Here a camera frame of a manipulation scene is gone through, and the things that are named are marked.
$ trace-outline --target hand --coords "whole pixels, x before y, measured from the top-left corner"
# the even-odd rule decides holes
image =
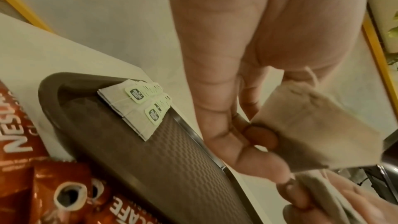
[[[326,174],[332,185],[346,197],[368,224],[393,224],[398,221],[398,206],[334,172],[327,171]],[[277,189],[284,199],[292,203],[283,210],[287,224],[333,224],[323,211],[314,207],[307,190],[294,180],[277,185]]]
[[[249,119],[258,112],[267,67],[284,79],[323,78],[349,53],[366,0],[170,0],[184,68],[205,144],[238,172],[289,180],[272,150],[276,135]]]

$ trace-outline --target yellow border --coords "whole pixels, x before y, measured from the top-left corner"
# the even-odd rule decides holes
[[[373,26],[372,20],[370,19],[369,13],[366,12],[364,22],[362,24],[362,31],[367,40],[368,46],[372,51],[374,61],[377,65],[377,69],[381,75],[381,78],[386,88],[388,97],[390,99],[391,105],[395,116],[398,119],[398,96],[397,91],[394,87],[393,81],[391,80],[390,74],[388,73],[388,65],[386,58],[384,56],[383,49],[381,48],[379,38],[377,37],[376,30]]]
[[[22,16],[25,17],[32,25],[54,33],[32,10],[30,10],[21,0],[5,0],[14,7]]]

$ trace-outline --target brown tray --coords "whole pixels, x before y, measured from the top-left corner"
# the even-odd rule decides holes
[[[165,223],[262,223],[231,171],[174,109],[144,142],[97,95],[124,80],[56,73],[41,82],[40,105],[63,147]]]

